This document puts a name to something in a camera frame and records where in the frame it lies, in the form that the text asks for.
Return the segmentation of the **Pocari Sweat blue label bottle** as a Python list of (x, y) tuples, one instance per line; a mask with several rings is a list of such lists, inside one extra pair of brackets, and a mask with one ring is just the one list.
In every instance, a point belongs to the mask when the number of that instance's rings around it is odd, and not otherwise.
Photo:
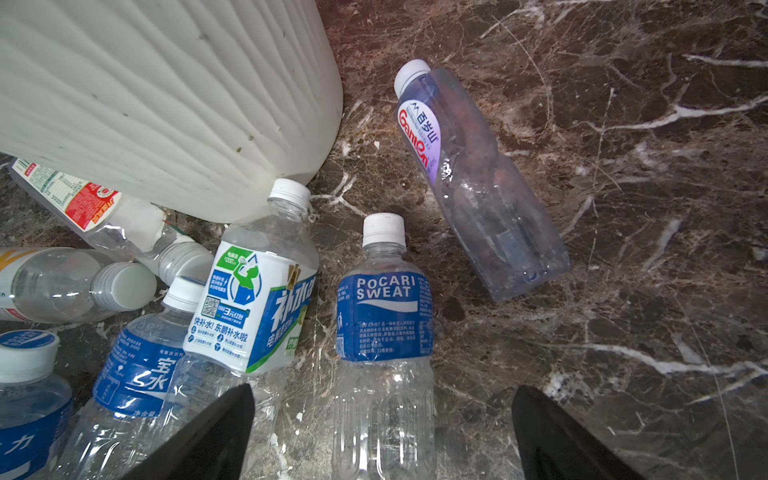
[(365, 218), (364, 260), (340, 281), (332, 476), (436, 476), (433, 307), (427, 277), (403, 257), (405, 224)]

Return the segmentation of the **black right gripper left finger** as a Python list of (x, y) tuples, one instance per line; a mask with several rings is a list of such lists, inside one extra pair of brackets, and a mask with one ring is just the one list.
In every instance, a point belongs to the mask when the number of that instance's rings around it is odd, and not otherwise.
[(228, 390), (122, 479), (238, 479), (254, 412), (249, 385)]

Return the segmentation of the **yellow V label bottle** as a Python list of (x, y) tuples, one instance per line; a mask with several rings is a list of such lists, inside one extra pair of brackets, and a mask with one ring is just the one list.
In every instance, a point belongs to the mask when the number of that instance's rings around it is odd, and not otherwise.
[(1, 250), (1, 319), (94, 323), (146, 306), (156, 276), (144, 265), (117, 262), (92, 249)]

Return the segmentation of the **purple label Ganten bottle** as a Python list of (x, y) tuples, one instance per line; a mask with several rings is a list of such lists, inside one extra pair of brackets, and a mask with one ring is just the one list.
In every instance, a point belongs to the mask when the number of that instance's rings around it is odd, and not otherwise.
[(404, 142), (491, 298), (504, 302), (569, 272), (551, 216), (459, 79), (414, 59), (394, 90)]

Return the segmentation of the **white ribbed waste bin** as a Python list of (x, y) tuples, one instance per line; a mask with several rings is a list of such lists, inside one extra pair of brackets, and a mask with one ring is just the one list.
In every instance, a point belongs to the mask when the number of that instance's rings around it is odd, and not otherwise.
[(5, 1), (1, 149), (203, 220), (327, 159), (343, 88), (313, 1)]

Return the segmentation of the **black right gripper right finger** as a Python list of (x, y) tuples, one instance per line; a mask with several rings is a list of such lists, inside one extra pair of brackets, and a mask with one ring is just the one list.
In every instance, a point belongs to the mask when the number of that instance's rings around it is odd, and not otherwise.
[(642, 477), (535, 387), (517, 389), (512, 421), (526, 479)]

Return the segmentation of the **red white label bottle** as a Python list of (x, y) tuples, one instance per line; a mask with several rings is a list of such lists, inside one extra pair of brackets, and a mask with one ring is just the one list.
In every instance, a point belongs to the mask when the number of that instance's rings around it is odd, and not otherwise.
[(169, 285), (208, 278), (214, 257), (149, 201), (21, 158), (12, 180), (60, 217), (81, 239), (118, 261), (137, 261)]

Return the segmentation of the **green white label bottle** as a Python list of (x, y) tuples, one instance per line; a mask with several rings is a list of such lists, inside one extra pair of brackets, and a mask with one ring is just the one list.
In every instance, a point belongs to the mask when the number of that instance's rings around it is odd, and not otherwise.
[(265, 443), (274, 431), (320, 261), (306, 227), (308, 188), (278, 179), (268, 206), (265, 217), (233, 224), (222, 236), (152, 449), (242, 384), (250, 386), (255, 403), (246, 418), (250, 443)]

